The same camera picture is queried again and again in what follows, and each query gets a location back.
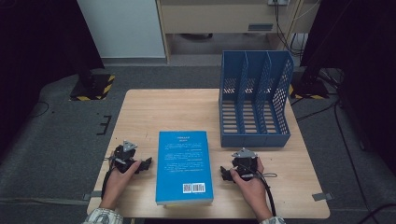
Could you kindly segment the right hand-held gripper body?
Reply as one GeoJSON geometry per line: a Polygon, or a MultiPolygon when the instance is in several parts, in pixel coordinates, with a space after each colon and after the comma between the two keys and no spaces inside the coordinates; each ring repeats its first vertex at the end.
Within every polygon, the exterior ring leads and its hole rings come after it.
{"type": "Polygon", "coordinates": [[[258,171],[258,155],[243,147],[233,154],[232,165],[238,175],[244,180],[249,181],[258,171]]]}

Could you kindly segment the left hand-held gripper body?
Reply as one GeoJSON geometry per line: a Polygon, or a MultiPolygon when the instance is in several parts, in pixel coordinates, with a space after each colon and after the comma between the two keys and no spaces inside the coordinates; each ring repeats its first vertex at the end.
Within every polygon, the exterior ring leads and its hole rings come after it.
{"type": "Polygon", "coordinates": [[[110,158],[111,164],[110,169],[117,168],[121,173],[125,173],[133,163],[135,149],[137,145],[127,140],[123,141],[122,145],[118,145],[114,150],[113,156],[110,158]]]}

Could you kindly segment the blue plastic file rack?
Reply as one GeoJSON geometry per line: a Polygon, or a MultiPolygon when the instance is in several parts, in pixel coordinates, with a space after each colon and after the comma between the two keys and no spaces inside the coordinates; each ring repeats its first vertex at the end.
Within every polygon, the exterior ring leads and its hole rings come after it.
{"type": "Polygon", "coordinates": [[[225,50],[219,85],[223,147],[283,147],[294,63],[284,50],[225,50]]]}

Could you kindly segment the light blue book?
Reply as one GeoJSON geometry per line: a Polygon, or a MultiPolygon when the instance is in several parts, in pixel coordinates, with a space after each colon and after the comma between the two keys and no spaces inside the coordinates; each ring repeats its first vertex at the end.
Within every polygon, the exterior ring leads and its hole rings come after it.
{"type": "Polygon", "coordinates": [[[155,202],[212,203],[206,131],[160,131],[155,202]]]}

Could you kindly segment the person's right hand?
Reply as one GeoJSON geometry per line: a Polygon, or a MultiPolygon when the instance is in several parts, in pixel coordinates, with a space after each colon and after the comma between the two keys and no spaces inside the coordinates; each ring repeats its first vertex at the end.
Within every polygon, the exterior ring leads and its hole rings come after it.
{"type": "Polygon", "coordinates": [[[267,205],[266,191],[260,179],[252,178],[245,181],[234,169],[231,170],[231,175],[257,220],[263,222],[271,218],[273,215],[267,205]]]}

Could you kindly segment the person's left hand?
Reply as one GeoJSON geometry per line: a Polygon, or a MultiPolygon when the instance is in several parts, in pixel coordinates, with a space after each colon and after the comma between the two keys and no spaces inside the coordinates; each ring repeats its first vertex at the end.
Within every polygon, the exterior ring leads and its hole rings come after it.
{"type": "Polygon", "coordinates": [[[141,161],[136,161],[125,172],[121,173],[117,168],[113,168],[106,182],[106,190],[99,205],[100,208],[115,210],[121,194],[128,186],[134,173],[138,170],[141,161]]]}

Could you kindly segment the grey tape strip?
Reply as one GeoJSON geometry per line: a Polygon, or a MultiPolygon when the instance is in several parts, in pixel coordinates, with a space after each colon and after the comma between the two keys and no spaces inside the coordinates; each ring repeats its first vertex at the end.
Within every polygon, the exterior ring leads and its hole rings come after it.
{"type": "Polygon", "coordinates": [[[333,199],[333,196],[330,192],[325,193],[325,192],[321,192],[321,193],[315,193],[312,195],[313,199],[315,202],[317,201],[329,201],[333,199]]]}
{"type": "Polygon", "coordinates": [[[91,198],[102,198],[102,191],[101,190],[94,190],[90,193],[84,193],[82,195],[82,200],[83,201],[89,201],[91,198]]]}

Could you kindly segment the black stand base hazard stripes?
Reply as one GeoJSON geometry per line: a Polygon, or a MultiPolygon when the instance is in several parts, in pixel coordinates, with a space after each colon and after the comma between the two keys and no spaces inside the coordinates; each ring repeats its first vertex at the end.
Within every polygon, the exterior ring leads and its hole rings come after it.
{"type": "Polygon", "coordinates": [[[81,59],[73,59],[72,66],[78,74],[78,82],[70,93],[72,101],[103,100],[115,79],[104,68],[89,69],[81,59]]]}
{"type": "Polygon", "coordinates": [[[326,99],[329,92],[324,83],[317,79],[312,83],[303,82],[304,68],[295,67],[290,83],[289,94],[292,99],[326,99]]]}

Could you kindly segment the white panel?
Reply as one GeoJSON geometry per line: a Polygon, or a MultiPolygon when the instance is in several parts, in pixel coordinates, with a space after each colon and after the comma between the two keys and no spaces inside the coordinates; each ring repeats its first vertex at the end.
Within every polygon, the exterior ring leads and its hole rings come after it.
{"type": "Polygon", "coordinates": [[[156,0],[78,0],[102,58],[164,58],[156,0]]]}

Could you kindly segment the dark curtain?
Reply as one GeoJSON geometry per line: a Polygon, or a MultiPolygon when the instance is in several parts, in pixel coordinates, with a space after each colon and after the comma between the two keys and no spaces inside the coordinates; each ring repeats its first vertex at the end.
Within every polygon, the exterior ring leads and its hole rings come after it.
{"type": "Polygon", "coordinates": [[[306,43],[302,82],[344,72],[339,92],[361,132],[396,175],[396,0],[321,0],[306,43]]]}
{"type": "Polygon", "coordinates": [[[0,0],[0,157],[41,89],[76,73],[62,33],[73,39],[89,68],[103,65],[78,0],[0,0]]]}

